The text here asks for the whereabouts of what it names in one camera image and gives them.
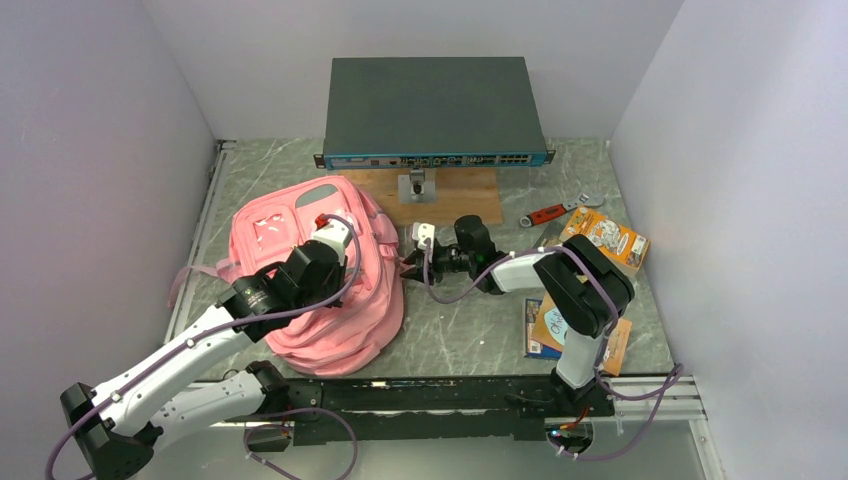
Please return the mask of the pink school backpack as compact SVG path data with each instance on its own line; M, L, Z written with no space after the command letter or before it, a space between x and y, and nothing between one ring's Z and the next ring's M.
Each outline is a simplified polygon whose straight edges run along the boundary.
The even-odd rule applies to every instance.
M284 261L315 232L322 214L343 216L354 226L363 254L357 280L341 307L305 313L264 341L301 373L340 376L373 360L404 318L397 230L370 194L343 176L327 176L256 198L233 216L228 256L200 270L233 281Z

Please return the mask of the orange paperback book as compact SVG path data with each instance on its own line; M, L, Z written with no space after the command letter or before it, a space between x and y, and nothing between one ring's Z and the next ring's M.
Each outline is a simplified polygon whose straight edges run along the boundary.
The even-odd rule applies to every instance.
M629 277L635 277L641 270L650 248L647 237L586 206L573 212L559 239L566 241L575 235L585 236Z

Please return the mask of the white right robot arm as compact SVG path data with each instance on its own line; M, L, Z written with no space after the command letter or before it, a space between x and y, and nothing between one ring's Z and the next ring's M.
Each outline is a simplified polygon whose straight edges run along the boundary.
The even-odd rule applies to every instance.
M589 402L588 387L599 378L609 336L635 297L632 282L584 235L560 245L504 252L477 215L460 217L453 229L455 243L442 245L434 225L414 223L414 250L403 261L403 278L424 284L441 304L454 301L433 289L448 273L467 274L471 290L489 295L544 289L567 324L551 401L564 415L578 413Z

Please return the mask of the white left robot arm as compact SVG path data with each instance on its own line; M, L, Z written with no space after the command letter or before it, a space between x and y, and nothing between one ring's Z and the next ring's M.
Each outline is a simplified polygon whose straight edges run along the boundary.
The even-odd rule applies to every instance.
M362 247L321 231L286 260L235 278L201 317L169 343L97 386L75 383L60 396L91 479L129 479L174 441L219 421L279 417L290 403L280 371L249 364L190 390L200 374L307 313L339 307L358 278Z

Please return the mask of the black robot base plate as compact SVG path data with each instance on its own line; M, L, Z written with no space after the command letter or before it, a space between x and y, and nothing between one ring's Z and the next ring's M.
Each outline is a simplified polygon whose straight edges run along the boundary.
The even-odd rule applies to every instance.
M286 396L246 421L283 421L297 446L347 439L407 440L510 437L542 440L558 422L590 424L615 413L593 388L572 400L550 374L395 377L317 380L294 378Z

